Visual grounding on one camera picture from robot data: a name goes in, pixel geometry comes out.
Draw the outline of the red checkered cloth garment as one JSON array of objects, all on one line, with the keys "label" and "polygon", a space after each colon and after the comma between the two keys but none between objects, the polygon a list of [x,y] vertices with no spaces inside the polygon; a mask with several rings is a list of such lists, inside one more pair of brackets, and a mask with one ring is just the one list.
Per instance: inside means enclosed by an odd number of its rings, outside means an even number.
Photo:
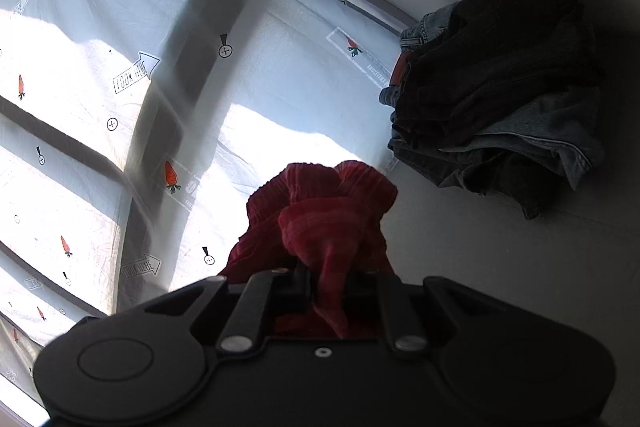
[{"label": "red checkered cloth garment", "polygon": [[361,161],[288,165],[250,195],[247,231],[221,274],[243,284],[258,272],[293,269],[310,290],[311,310],[279,325],[346,338],[354,331],[342,307],[349,274],[395,274],[381,220],[397,195],[386,176]]}]

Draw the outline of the folded dark clothes stack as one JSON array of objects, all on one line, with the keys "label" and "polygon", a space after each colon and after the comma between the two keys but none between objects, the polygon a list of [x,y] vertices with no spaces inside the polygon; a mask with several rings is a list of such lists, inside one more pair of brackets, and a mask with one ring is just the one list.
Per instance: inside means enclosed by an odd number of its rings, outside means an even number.
[{"label": "folded dark clothes stack", "polygon": [[460,0],[399,38],[380,101],[395,158],[527,219],[595,178],[629,93],[634,36],[582,0]]}]

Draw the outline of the white carrot print curtain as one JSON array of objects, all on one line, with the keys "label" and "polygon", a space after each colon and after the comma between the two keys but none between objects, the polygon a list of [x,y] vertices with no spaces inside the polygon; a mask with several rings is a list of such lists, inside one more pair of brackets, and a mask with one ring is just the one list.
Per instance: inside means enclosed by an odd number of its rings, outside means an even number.
[{"label": "white carrot print curtain", "polygon": [[341,0],[1,0],[1,374],[224,269],[292,162],[390,167],[396,32]]}]

